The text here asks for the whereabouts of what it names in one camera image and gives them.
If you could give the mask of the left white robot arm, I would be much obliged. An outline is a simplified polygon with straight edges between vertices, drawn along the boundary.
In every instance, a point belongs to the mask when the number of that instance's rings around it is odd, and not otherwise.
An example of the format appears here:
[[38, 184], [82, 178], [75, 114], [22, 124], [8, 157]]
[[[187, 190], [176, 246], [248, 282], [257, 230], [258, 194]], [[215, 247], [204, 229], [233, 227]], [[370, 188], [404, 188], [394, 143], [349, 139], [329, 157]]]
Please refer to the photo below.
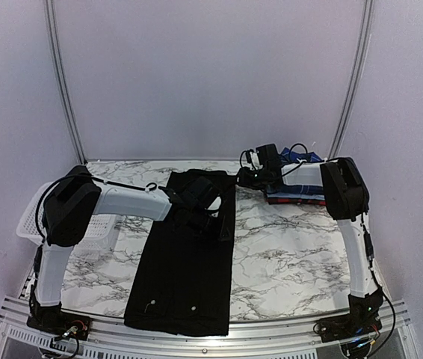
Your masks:
[[61, 311], [61, 286], [73, 248], [84, 238], [94, 215], [127, 215], [171, 220], [198, 239], [227, 240], [224, 194], [198, 177], [180, 190], [149, 183], [144, 187], [107, 181], [83, 165], [55, 180], [37, 203], [35, 224], [42, 242], [34, 259], [30, 319], [52, 333], [69, 322]]

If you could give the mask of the black long sleeve shirt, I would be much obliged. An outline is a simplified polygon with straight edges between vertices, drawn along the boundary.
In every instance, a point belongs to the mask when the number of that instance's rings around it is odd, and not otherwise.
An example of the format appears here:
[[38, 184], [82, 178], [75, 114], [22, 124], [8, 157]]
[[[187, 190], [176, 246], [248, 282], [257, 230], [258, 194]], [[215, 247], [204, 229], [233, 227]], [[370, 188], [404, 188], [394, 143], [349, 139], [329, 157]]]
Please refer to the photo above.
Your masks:
[[154, 221], [143, 247], [124, 324], [145, 331], [189, 337], [229, 333], [232, 255], [235, 238], [235, 177], [226, 171], [173, 172], [167, 187], [180, 190], [205, 177], [224, 194], [227, 240], [198, 239]]

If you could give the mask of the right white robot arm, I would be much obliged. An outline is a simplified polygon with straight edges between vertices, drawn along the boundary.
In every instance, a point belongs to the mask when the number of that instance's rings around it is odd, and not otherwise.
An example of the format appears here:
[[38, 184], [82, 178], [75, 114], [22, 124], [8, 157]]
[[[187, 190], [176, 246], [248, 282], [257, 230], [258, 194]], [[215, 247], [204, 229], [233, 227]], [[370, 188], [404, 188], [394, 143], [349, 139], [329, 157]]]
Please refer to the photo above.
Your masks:
[[293, 149], [282, 154], [275, 144], [244, 150], [237, 184], [267, 194], [285, 192], [300, 199], [319, 196], [337, 223], [351, 276], [349, 313], [343, 329], [357, 335], [371, 324], [383, 304], [383, 289], [374, 273], [374, 247], [368, 225], [369, 191], [350, 157], [317, 159]]

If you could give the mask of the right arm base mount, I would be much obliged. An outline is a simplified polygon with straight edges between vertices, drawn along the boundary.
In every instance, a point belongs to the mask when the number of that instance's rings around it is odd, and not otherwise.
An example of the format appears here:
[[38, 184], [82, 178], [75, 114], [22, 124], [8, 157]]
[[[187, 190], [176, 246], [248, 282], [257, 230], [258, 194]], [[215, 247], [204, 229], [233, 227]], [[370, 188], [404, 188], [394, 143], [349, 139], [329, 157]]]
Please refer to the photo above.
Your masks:
[[365, 334], [377, 333], [382, 328], [379, 316], [370, 319], [354, 320], [350, 314], [331, 316], [319, 319], [313, 331], [321, 338], [323, 343], [336, 340], [346, 340]]

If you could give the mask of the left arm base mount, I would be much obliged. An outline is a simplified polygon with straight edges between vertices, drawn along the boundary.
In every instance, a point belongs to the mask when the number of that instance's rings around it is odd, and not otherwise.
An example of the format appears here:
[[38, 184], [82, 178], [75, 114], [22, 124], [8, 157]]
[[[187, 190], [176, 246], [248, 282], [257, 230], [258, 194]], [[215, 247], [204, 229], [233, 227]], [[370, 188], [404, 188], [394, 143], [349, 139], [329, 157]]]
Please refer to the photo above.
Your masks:
[[54, 334], [56, 338], [75, 337], [78, 340], [88, 338], [91, 318], [74, 313], [63, 312], [57, 307], [46, 307], [31, 313], [27, 319], [29, 328]]

